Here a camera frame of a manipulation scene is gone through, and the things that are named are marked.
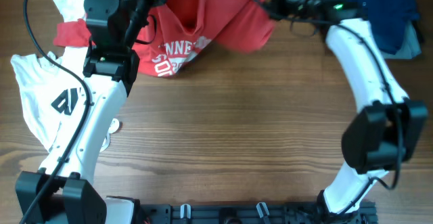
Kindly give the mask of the red t-shirt white print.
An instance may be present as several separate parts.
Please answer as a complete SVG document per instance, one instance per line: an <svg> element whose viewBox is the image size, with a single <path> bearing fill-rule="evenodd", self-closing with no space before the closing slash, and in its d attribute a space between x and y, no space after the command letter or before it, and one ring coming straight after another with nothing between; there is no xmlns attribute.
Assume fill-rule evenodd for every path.
<svg viewBox="0 0 433 224"><path fill-rule="evenodd" d="M250 53L269 40L275 23L253 0L166 0L148 14L135 0L84 0L88 47L103 55L134 51L140 73L169 77L211 42Z"/></svg>

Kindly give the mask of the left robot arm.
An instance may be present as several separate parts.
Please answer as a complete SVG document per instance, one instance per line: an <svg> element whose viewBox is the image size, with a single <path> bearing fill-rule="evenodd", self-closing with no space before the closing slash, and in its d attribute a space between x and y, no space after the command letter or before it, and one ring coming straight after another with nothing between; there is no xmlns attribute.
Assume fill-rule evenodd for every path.
<svg viewBox="0 0 433 224"><path fill-rule="evenodd" d="M93 187L97 159L112 119L137 78L133 49L142 28L154 20L150 10L166 0L84 0L90 37L83 73L72 96L71 114L54 149L35 172L16 181L23 223L142 223L134 198L101 197Z"/></svg>

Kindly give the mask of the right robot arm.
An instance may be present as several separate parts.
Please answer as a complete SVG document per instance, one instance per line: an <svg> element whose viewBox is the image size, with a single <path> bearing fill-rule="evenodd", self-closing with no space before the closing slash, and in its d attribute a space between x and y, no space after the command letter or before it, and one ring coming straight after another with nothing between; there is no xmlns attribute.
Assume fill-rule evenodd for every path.
<svg viewBox="0 0 433 224"><path fill-rule="evenodd" d="M342 135L344 162L309 213L314 223L366 222L361 203L375 184L399 178L428 117L425 104L409 98L380 53L369 20L347 0L269 0L274 20L312 24L338 59L357 115Z"/></svg>

